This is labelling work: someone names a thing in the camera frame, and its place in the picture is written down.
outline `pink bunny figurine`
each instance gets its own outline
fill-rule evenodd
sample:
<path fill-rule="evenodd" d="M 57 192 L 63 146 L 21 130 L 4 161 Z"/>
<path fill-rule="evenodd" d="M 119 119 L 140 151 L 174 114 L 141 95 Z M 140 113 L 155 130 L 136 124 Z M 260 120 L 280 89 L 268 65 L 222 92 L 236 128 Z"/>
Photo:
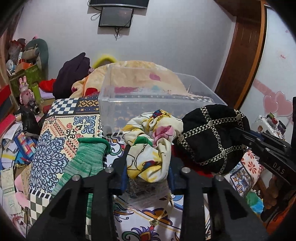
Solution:
<path fill-rule="evenodd" d="M 20 78 L 20 103 L 24 106 L 28 106 L 30 100 L 35 101 L 35 97 L 33 92 L 29 89 L 27 77 L 24 76 L 23 80 Z"/>

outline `bolt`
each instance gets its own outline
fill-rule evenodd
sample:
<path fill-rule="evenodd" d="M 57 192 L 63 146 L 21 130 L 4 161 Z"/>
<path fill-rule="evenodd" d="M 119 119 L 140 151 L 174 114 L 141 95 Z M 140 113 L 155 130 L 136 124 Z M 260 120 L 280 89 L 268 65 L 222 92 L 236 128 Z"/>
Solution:
<path fill-rule="evenodd" d="M 183 167 L 181 171 L 184 173 L 189 173 L 191 170 L 189 167 Z"/>
<path fill-rule="evenodd" d="M 80 179 L 80 175 L 76 174 L 72 177 L 73 181 L 78 181 Z"/>
<path fill-rule="evenodd" d="M 114 171 L 114 168 L 113 167 L 107 167 L 105 168 L 105 172 L 107 173 L 112 173 Z"/>
<path fill-rule="evenodd" d="M 215 178 L 220 182 L 224 180 L 224 177 L 221 175 L 216 175 Z"/>

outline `black beret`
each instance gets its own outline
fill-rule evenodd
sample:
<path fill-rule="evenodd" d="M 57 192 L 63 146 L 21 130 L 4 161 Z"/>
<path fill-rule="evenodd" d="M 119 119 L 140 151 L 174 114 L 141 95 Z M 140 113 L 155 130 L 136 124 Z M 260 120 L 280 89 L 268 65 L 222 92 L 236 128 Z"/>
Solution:
<path fill-rule="evenodd" d="M 230 130 L 250 130 L 249 121 L 240 111 L 225 105 L 207 105 L 188 113 L 182 119 L 183 132 L 174 140 L 205 171 L 230 172 L 242 159 L 246 147 L 230 138 Z"/>

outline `tablecloth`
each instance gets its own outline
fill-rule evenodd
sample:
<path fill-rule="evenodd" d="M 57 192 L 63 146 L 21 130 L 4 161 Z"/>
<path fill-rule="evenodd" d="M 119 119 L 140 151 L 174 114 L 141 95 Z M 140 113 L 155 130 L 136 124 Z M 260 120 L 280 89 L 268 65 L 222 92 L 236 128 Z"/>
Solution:
<path fill-rule="evenodd" d="M 97 97 L 56 100 L 44 122 L 30 176 L 30 222 L 34 224 L 52 200 L 50 193 L 61 178 L 67 163 L 75 156 L 79 137 L 101 137 L 99 103 Z M 104 168 L 122 156 L 122 133 L 107 136 L 111 153 L 103 160 Z M 240 163 L 225 178 L 244 197 L 261 173 L 256 157 L 248 151 Z M 118 240 L 178 241 L 181 230 L 183 196 L 173 196 L 174 208 L 166 213 L 156 227 L 150 221 L 167 207 L 165 197 L 156 200 L 154 207 L 136 210 L 127 206 L 122 197 L 114 197 L 113 214 Z M 210 238 L 210 218 L 205 203 L 205 235 Z M 91 239 L 91 220 L 86 219 L 86 237 Z"/>

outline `transparent storage bin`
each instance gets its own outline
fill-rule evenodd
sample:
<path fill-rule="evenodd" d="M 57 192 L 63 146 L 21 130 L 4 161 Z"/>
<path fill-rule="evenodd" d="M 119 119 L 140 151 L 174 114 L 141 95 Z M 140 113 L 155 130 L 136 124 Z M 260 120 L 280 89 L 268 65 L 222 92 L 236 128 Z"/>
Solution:
<path fill-rule="evenodd" d="M 181 119 L 205 105 L 226 105 L 194 76 L 116 66 L 108 68 L 98 99 L 104 135 L 122 131 L 144 112 L 162 109 Z"/>

